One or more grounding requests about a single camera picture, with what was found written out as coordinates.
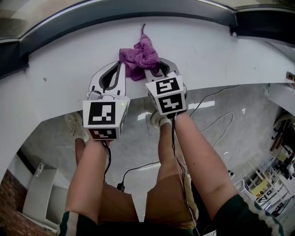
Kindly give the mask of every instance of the white cable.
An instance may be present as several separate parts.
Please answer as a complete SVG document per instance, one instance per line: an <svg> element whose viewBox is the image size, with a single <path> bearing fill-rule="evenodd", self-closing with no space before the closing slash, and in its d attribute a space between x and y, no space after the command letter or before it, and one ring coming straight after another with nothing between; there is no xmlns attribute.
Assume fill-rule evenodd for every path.
<svg viewBox="0 0 295 236"><path fill-rule="evenodd" d="M232 118L231 118L231 121L229 123L229 125L226 127L224 133L222 134L222 136L214 143L213 145L213 148L215 148L216 144L223 138L223 136L225 135L227 129L230 127L230 125L232 124L233 120L234 120L234 113L232 112L229 112L229 113L226 113L225 115L219 117L217 120L215 120L211 125L209 125L206 129L204 129L203 131L201 131L201 133L205 132L207 129L209 129L210 127L212 127L213 125L215 125L219 120L221 120L223 117L227 116L231 114L232 115Z"/></svg>
<svg viewBox="0 0 295 236"><path fill-rule="evenodd" d="M105 96L111 96L113 100L115 100L115 99L118 99L118 100L119 100L119 98L115 98L114 96L112 96L112 95L110 95L110 94L105 94L105 95L103 95L102 97L105 97Z"/></svg>
<svg viewBox="0 0 295 236"><path fill-rule="evenodd" d="M233 87L224 88L224 89L218 91L217 93L207 95L206 97L204 97L204 98L201 100L201 102L198 104L198 106L194 109L194 111L191 113L191 115L190 115L189 117L192 117L192 116L194 115L195 111L199 108L199 106L202 104L202 102L203 102L206 98L211 97L211 96L214 96L214 95L217 95L217 94L220 94L221 92L223 92L223 91L225 91L225 90L235 89L235 88L238 88L238 87L240 87L240 86L242 86L242 84L241 84L241 85L237 85L237 86L233 86Z"/></svg>
<svg viewBox="0 0 295 236"><path fill-rule="evenodd" d="M287 83L292 89L294 89L294 87L292 86L293 83Z"/></svg>

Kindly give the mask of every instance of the wire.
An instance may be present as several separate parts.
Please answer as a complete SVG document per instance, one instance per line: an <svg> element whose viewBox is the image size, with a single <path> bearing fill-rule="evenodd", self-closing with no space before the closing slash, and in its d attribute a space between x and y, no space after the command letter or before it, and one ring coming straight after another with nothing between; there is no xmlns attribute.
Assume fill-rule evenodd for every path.
<svg viewBox="0 0 295 236"><path fill-rule="evenodd" d="M183 167L183 165L179 162L178 158L176 157L175 155L175 138L174 138L174 132L175 132L175 119L176 119L176 116L177 116L177 113L175 114L175 116L172 118L172 129L171 129L171 132L172 132L172 149L173 149L173 154L174 154L174 157L176 159L176 161L178 162L181 170L182 170L182 178L180 176L180 172L179 172L179 177L180 177L180 180L181 180L181 184L183 186L183 198L184 198L184 204L185 206L190 210L190 213L191 213L191 217L192 217L192 220L193 220L193 223L194 223L194 226L195 226L195 230L197 231L198 235L201 236L197 230L197 227L196 227L196 222L197 222L197 218L195 216L195 213L194 213L194 210L190 207L190 205L188 204L188 199L186 197L186 192L185 192L185 187L184 187L184 180L185 180L185 168Z"/></svg>
<svg viewBox="0 0 295 236"><path fill-rule="evenodd" d="M279 210L279 214L282 214L283 210L286 208L286 206L288 205L288 203L290 202L291 198L289 198L289 200L287 200L288 202L286 204L283 205L283 209Z"/></svg>
<svg viewBox="0 0 295 236"><path fill-rule="evenodd" d="M199 108L199 106L202 104L202 102L203 102L206 98L211 97L211 96L214 96L214 95L217 95L217 94L220 94L221 92L223 92L223 91L225 91L225 90L235 89L235 88L238 88L238 87L240 87L240 86L242 86L242 84L241 84L241 85L237 85L237 86L232 86L232 87L224 88L224 89L222 89L222 90L220 90L220 91L218 91L218 92L216 92L216 93L214 93L214 94L207 95L206 97L204 97L204 98L201 100L201 102L198 104L198 106L194 109L194 111L191 113L191 115L190 115L189 117L192 117L192 116L194 115L195 111Z"/></svg>
<svg viewBox="0 0 295 236"><path fill-rule="evenodd" d="M293 83L287 83L292 89L294 89L294 87L292 86Z"/></svg>
<svg viewBox="0 0 295 236"><path fill-rule="evenodd" d="M103 178L103 182L105 182L105 179L106 179L106 173L107 173L107 171L108 171L108 169L110 168L110 165L111 165L112 154L111 154L111 150L110 150L110 148L108 147L106 141L103 140L101 143L102 143L102 145L105 147L105 149L106 149L106 154L107 154L107 156L108 156L108 158L109 158L109 162L108 162L108 164L107 164L107 167L106 167L106 170L105 170L105 175L104 175L104 178Z"/></svg>
<svg viewBox="0 0 295 236"><path fill-rule="evenodd" d="M212 225L212 223L209 224L209 225L207 225L207 227L203 230L202 235L203 235L203 233L205 232L205 230L206 230L210 225Z"/></svg>
<svg viewBox="0 0 295 236"><path fill-rule="evenodd" d="M207 128L201 131L201 133L205 132L207 129L211 128L213 125L215 125L219 120L221 120L223 117L227 116L228 114L233 114L232 112L226 113L225 115L217 118L211 125L209 125Z"/></svg>
<svg viewBox="0 0 295 236"><path fill-rule="evenodd" d="M129 171L137 170L137 169L143 168L143 167L145 167L145 166L147 166L147 165L153 165L153 164L157 164L157 163L159 163L159 162L160 162L160 161L152 162L152 163L149 163L149 164L146 164L146 165L139 166L139 167L137 167L137 168L133 168L133 169L127 170L127 171L125 172L125 174L124 174L124 177L123 177L122 183L124 183L125 176L126 176L126 174L127 174Z"/></svg>
<svg viewBox="0 0 295 236"><path fill-rule="evenodd" d="M229 125L226 127L226 129L225 129L224 133L222 134L222 136L221 136L221 137L220 137L220 138L214 143L213 148L215 148L216 144L217 144L217 143L223 138L223 136L225 135L227 129L228 129L228 128L230 127L230 125L232 124L232 122L233 122L233 120L234 120L234 113L229 112L229 113L227 113L227 114L221 116L221 117L217 120L217 122L218 122L220 119L222 119L223 117L225 117L225 116L227 116L227 115L229 115L229 114L232 115L231 120L230 120L230 123L229 123Z"/></svg>
<svg viewBox="0 0 295 236"><path fill-rule="evenodd" d="M113 98L113 100L115 100L115 99L118 99L119 100L119 98L115 98L114 96L112 96L110 94L103 95L102 97L105 97L105 96L111 96Z"/></svg>

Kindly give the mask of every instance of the floor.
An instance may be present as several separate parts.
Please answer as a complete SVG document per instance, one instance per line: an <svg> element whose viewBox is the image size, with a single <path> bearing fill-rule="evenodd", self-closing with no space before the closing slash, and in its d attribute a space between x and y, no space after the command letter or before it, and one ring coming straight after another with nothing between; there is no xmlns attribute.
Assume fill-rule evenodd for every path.
<svg viewBox="0 0 295 236"><path fill-rule="evenodd" d="M192 113L203 97L222 88L188 91L188 113ZM280 108L265 97L265 88L266 85L253 84L226 90L206 99L194 114L195 123L203 130L218 117L234 113L232 125L215 147L227 168L235 173L233 182L252 172L249 161L259 166L271 158L272 126ZM111 144L112 164L106 174L109 184L117 186L127 170L159 160L159 130L150 123L154 111L149 97L131 100L121 139ZM205 138L213 145L230 120L231 115L221 119L204 132ZM58 168L70 181L76 168L74 148L74 139L61 116L42 122L21 149L35 167L43 160ZM144 218L146 194L156 183L158 169L159 164L155 164L126 175L125 191L132 193L140 220Z"/></svg>

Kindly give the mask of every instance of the fiducial marker cube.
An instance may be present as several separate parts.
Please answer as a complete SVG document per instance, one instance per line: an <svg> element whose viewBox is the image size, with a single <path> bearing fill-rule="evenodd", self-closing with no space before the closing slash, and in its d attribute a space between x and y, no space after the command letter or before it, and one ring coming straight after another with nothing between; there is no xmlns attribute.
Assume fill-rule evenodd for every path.
<svg viewBox="0 0 295 236"><path fill-rule="evenodd" d="M127 118L128 100L83 101L83 125L94 140L119 139Z"/></svg>
<svg viewBox="0 0 295 236"><path fill-rule="evenodd" d="M146 83L146 88L160 115L168 115L186 109L182 76Z"/></svg>

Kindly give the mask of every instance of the white shoe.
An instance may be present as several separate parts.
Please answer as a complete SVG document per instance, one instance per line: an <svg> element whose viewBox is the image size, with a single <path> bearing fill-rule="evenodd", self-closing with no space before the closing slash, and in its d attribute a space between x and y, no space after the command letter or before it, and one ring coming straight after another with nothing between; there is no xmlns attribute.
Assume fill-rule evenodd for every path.
<svg viewBox="0 0 295 236"><path fill-rule="evenodd" d="M171 121L166 116L161 116L158 111L155 111L151 116L151 123L156 129L159 129L164 123L171 124Z"/></svg>
<svg viewBox="0 0 295 236"><path fill-rule="evenodd" d="M66 114L65 122L67 123L70 132L75 139L82 138L84 142L88 141L89 135L83 127L82 117L79 112Z"/></svg>

